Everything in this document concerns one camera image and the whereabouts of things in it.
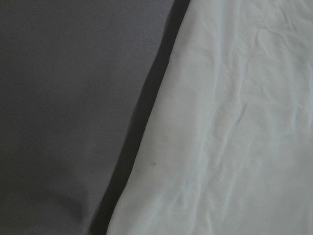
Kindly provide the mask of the beige long-sleeve printed shirt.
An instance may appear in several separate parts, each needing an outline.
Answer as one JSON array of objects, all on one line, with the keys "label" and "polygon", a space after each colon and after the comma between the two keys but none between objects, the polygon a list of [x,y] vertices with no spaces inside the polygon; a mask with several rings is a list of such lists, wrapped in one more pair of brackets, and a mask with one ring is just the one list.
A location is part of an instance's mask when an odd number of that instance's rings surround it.
[{"label": "beige long-sleeve printed shirt", "polygon": [[312,232],[312,1],[190,1],[107,233]]}]

